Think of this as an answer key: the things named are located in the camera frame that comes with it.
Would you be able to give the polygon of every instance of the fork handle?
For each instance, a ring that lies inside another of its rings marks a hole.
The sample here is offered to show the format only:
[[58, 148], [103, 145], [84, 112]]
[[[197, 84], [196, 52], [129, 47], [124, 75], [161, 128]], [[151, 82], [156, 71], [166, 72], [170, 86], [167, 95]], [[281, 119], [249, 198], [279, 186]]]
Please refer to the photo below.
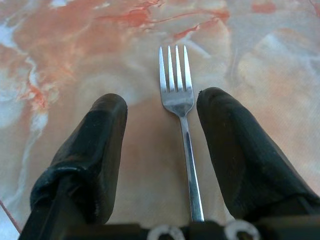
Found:
[[187, 116], [180, 117], [180, 123], [181, 123], [182, 137], [183, 137], [186, 173], [188, 177], [191, 219], [193, 222], [203, 222], [204, 213], [201, 205], [195, 159], [194, 159], [194, 154], [192, 150]]

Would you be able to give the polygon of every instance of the metal ring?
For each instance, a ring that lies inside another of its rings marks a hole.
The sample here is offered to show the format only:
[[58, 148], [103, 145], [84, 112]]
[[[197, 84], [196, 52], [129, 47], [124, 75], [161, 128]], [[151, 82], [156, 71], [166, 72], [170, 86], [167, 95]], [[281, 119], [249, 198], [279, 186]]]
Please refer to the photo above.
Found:
[[182, 231], [176, 226], [159, 225], [149, 231], [147, 240], [158, 240], [161, 235], [168, 234], [174, 240], [185, 240], [185, 236]]
[[227, 240], [239, 240], [237, 236], [239, 232], [249, 234], [253, 240], [260, 240], [258, 229], [247, 221], [235, 220], [224, 227], [224, 234]]

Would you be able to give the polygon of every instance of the fork head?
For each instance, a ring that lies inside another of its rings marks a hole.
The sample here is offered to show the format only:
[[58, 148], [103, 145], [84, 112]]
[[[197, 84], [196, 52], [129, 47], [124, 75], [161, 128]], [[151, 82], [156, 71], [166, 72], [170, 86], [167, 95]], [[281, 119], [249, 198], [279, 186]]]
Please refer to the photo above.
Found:
[[178, 46], [175, 46], [176, 84], [174, 78], [171, 49], [168, 46], [168, 84], [162, 47], [159, 48], [160, 93], [162, 105], [168, 111], [183, 117], [192, 109], [195, 97], [192, 89], [190, 67], [186, 46], [183, 46], [184, 78], [182, 78]]

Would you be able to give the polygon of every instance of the black plastic part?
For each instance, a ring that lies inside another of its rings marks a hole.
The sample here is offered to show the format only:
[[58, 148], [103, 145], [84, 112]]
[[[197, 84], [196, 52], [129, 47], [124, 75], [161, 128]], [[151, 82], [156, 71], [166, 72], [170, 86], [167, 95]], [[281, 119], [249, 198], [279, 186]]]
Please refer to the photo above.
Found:
[[199, 93], [197, 111], [224, 202], [235, 218], [252, 222], [277, 216], [279, 209], [283, 215], [318, 212], [319, 197], [237, 100], [207, 88]]
[[33, 207], [19, 240], [57, 240], [68, 227], [86, 224], [82, 211], [70, 198], [80, 187], [75, 176], [62, 177], [54, 198], [39, 201]]
[[115, 203], [127, 113], [126, 102], [116, 94], [106, 94], [93, 104], [36, 181], [30, 196], [32, 210], [37, 203], [54, 197], [60, 178], [75, 175], [81, 188], [71, 198], [86, 222], [104, 224], [109, 219]]
[[[261, 240], [318, 240], [320, 216], [267, 217], [253, 223]], [[192, 222], [180, 228], [185, 240], [227, 240], [225, 227], [213, 221]], [[75, 225], [70, 227], [62, 240], [146, 240], [149, 230], [138, 224]], [[240, 240], [252, 240], [245, 231], [238, 234]], [[172, 240], [161, 235], [159, 240]]]
[[255, 223], [264, 240], [319, 240], [320, 215], [267, 217]]
[[[225, 240], [223, 227], [213, 221], [192, 222], [180, 230], [186, 240]], [[149, 231], [138, 224], [73, 226], [62, 240], [146, 240]], [[158, 240], [173, 239], [164, 234]]]

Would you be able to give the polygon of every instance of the metal fork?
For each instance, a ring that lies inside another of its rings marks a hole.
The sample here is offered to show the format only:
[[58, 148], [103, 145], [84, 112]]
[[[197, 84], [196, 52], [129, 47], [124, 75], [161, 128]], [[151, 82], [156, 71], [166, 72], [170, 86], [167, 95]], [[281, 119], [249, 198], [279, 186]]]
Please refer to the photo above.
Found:
[[204, 214], [201, 205], [197, 173], [195, 167], [195, 159], [192, 150], [191, 138], [189, 134], [187, 113], [192, 109], [195, 98], [192, 89], [191, 75], [189, 68], [189, 60], [186, 46], [183, 46], [184, 52], [184, 73], [185, 73], [185, 89], [180, 68], [180, 59], [178, 46], [175, 46], [176, 61], [176, 85], [174, 80], [173, 64], [171, 59], [171, 49], [168, 46], [168, 70], [169, 70], [169, 86], [167, 86], [164, 57], [162, 47], [159, 48], [159, 70], [160, 70], [160, 92], [161, 100], [165, 109], [177, 115], [180, 119], [184, 154], [186, 162], [186, 172], [188, 177], [189, 200], [191, 207], [191, 219], [195, 222], [204, 221]]

